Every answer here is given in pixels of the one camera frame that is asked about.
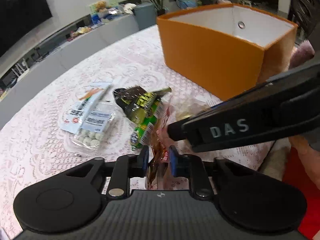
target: storage box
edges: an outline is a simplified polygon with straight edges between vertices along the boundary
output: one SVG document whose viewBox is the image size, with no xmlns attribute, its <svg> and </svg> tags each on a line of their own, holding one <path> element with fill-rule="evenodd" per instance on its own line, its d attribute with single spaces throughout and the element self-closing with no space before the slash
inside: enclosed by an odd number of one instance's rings
<svg viewBox="0 0 320 240">
<path fill-rule="evenodd" d="M 157 18 L 167 66 L 222 100 L 283 71 L 297 25 L 236 4 L 207 5 Z"/>
</svg>

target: black tv screen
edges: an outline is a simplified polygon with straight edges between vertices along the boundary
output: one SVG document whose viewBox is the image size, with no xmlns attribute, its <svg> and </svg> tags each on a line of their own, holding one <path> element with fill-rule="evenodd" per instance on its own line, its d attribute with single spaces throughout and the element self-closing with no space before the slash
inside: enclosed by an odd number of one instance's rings
<svg viewBox="0 0 320 240">
<path fill-rule="evenodd" d="M 0 0 L 0 57 L 50 17 L 46 0 Z"/>
</svg>

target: white cloth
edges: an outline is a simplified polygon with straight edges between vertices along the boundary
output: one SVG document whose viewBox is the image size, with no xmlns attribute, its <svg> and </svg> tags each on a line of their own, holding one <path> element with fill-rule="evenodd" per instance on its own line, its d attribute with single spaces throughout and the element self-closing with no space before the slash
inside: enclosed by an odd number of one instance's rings
<svg viewBox="0 0 320 240">
<path fill-rule="evenodd" d="M 118 41 L 80 62 L 39 92 L 0 131 L 0 224 L 10 238 L 21 231 L 12 208 L 18 192 L 90 159 L 67 151 L 70 135 L 58 128 L 63 115 L 91 81 L 116 78 L 120 79 L 119 87 L 141 85 L 150 91 L 170 86 L 173 106 L 185 98 L 199 96 L 211 98 L 215 104 L 219 102 L 165 65 L 157 26 Z M 101 155 L 107 161 L 115 161 L 130 153 L 131 133 L 132 128 L 124 119 Z M 225 156 L 257 169 L 269 148 L 270 143 L 266 143 L 197 155 L 203 160 Z M 132 179 L 131 188 L 144 189 L 145 180 Z"/>
</svg>

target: plant pot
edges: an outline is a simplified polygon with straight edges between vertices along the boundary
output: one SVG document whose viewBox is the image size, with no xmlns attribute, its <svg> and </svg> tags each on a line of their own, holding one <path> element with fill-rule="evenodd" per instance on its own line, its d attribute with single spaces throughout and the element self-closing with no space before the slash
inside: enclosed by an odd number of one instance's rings
<svg viewBox="0 0 320 240">
<path fill-rule="evenodd" d="M 165 14 L 165 9 L 157 10 L 157 16 Z"/>
</svg>

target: pink floral pattern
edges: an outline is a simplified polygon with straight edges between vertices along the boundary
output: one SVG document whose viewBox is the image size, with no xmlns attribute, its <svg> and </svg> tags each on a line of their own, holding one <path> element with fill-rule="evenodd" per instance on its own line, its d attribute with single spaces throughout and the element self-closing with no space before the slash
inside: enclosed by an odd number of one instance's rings
<svg viewBox="0 0 320 240">
<path fill-rule="evenodd" d="M 70 134 L 58 124 L 91 81 L 119 79 L 117 87 L 141 85 L 146 90 L 170 86 L 173 107 L 186 98 L 203 96 L 215 104 L 219 99 L 164 63 L 157 26 L 131 35 L 80 62 L 57 78 L 30 100 L 0 131 L 0 225 L 10 238 L 21 227 L 13 212 L 13 200 L 23 188 L 89 160 L 69 152 Z M 112 99 L 111 92 L 106 99 Z M 130 123 L 123 118 L 100 155 L 115 161 L 131 149 L 128 138 Z M 203 160 L 224 156 L 257 169 L 266 156 L 270 143 L 200 153 Z M 184 142 L 178 149 L 190 152 Z M 173 188 L 185 188 L 186 180 L 177 179 Z M 145 188 L 145 179 L 134 178 L 131 188 Z"/>
</svg>

